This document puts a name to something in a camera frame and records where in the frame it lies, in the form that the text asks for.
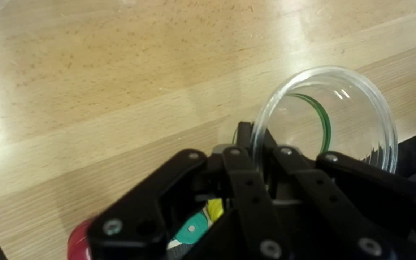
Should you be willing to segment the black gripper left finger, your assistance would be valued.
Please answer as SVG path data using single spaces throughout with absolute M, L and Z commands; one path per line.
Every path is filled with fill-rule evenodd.
M 253 124 L 240 121 L 236 130 L 236 144 L 243 147 L 249 156 L 253 156 Z

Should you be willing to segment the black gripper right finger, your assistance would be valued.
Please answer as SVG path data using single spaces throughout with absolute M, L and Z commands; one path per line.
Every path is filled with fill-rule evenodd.
M 264 137 L 264 144 L 262 144 L 264 156 L 271 154 L 277 147 L 278 147 L 277 138 L 274 137 L 274 134 L 269 130 L 266 130 L 265 137 Z

